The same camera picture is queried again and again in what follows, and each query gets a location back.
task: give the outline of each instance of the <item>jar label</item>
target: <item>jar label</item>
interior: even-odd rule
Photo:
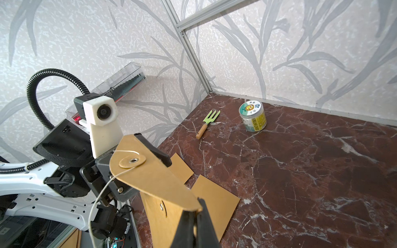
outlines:
[[[252,125],[254,126],[254,131],[260,131],[266,126],[266,117],[263,113],[262,115],[252,119]]]
[[[255,101],[255,100],[247,101],[243,105],[241,105],[240,114],[245,116],[256,114],[260,110],[261,106],[262,103],[259,101]]]

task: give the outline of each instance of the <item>wooden handle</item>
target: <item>wooden handle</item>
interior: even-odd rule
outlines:
[[[204,131],[207,129],[207,124],[204,123],[204,125],[201,127],[200,131],[198,131],[198,134],[196,135],[196,138],[199,140],[204,133]]]

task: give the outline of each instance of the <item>cardboard sheet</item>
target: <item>cardboard sheet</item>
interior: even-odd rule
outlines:
[[[202,175],[198,177],[191,191],[195,196],[205,200],[216,236],[220,241],[240,198]]]
[[[58,248],[77,248],[80,247],[79,240],[80,230],[76,229]]]
[[[145,156],[145,162],[130,169],[120,167],[136,155]],[[135,135],[125,135],[110,159],[110,172],[117,179],[148,195],[170,202],[182,210],[201,209],[197,197],[158,159]]]
[[[169,248],[178,228],[182,209],[143,192],[140,194],[149,220],[153,248]]]
[[[172,155],[171,161],[172,165],[168,169],[184,184],[193,175],[193,171],[176,153]]]

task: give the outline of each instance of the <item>clear plastic box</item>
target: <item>clear plastic box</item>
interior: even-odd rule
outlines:
[[[146,76],[141,67],[131,62],[91,92],[111,97],[115,102],[118,102],[145,80]],[[74,104],[68,107],[65,112],[68,120],[80,126],[81,118]]]

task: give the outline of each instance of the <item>wall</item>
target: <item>wall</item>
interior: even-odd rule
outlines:
[[[396,1],[247,0],[188,33],[214,90],[397,120]]]
[[[148,80],[118,102],[124,134],[142,132],[159,145],[206,96],[157,1],[7,0],[0,2],[0,156],[36,161],[47,130],[26,99],[29,78],[45,68],[77,76],[91,90],[129,62]],[[81,95],[69,81],[48,77],[39,104],[53,124]]]

